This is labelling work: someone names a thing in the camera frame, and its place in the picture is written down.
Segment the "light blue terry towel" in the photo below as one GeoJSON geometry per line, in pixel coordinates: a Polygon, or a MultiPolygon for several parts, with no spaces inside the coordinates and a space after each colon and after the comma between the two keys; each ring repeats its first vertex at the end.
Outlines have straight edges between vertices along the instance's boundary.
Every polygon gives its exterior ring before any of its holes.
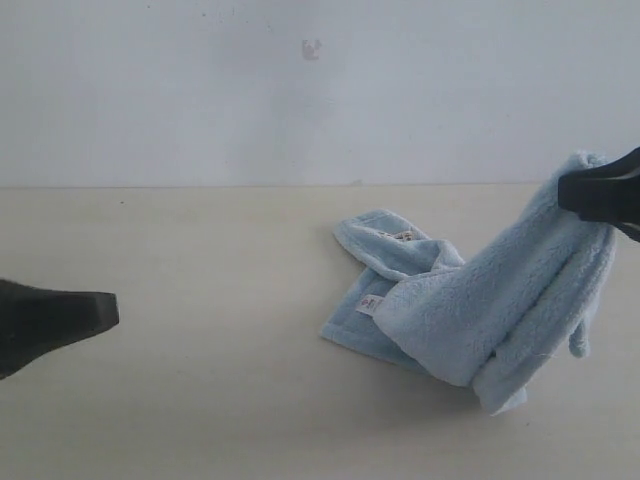
{"type": "Polygon", "coordinates": [[[558,205],[547,180],[518,219],[464,260],[388,210],[340,222],[337,242],[363,271],[324,324],[324,339],[474,392],[498,414],[556,350],[586,357],[616,234],[558,205]]]}

